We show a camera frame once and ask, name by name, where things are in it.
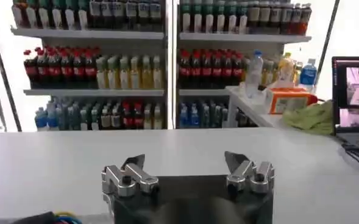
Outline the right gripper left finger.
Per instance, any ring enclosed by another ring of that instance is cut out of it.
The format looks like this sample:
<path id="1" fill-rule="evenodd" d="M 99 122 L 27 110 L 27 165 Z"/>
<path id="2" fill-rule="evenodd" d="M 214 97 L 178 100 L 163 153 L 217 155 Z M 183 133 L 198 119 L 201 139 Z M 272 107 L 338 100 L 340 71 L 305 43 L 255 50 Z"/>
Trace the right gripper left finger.
<path id="1" fill-rule="evenodd" d="M 145 154 L 128 157 L 121 167 L 105 166 L 101 172 L 102 191 L 107 195 L 132 197 L 137 192 L 153 195 L 159 191 L 158 177 L 143 170 Z"/>

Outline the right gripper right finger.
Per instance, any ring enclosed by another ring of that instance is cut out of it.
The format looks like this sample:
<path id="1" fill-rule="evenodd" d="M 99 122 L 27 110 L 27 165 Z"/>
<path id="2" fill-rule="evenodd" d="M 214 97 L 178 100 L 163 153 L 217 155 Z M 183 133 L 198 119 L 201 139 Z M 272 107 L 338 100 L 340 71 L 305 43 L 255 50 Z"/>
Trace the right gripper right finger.
<path id="1" fill-rule="evenodd" d="M 274 189 L 274 167 L 268 161 L 257 166 L 246 155 L 224 152 L 230 174 L 226 176 L 226 186 L 231 194 L 249 189 L 256 194 L 268 194 Z"/>

